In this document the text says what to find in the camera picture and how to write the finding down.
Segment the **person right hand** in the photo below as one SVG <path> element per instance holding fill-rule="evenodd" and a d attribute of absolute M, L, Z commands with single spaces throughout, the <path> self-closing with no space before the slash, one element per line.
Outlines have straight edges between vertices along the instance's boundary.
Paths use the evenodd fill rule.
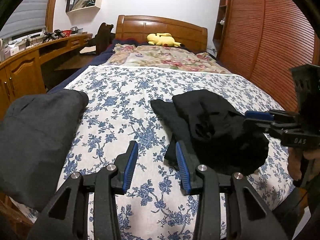
<path fill-rule="evenodd" d="M 302 173 L 300 171 L 302 154 L 298 153 L 297 149 L 288 148 L 288 173 L 293 180 L 300 180 L 302 178 Z M 319 149 L 310 150 L 303 153 L 303 156 L 307 160 L 314 161 L 312 171 L 310 172 L 309 180 L 312 180 L 315 176 L 319 175 L 320 171 L 320 151 Z"/>

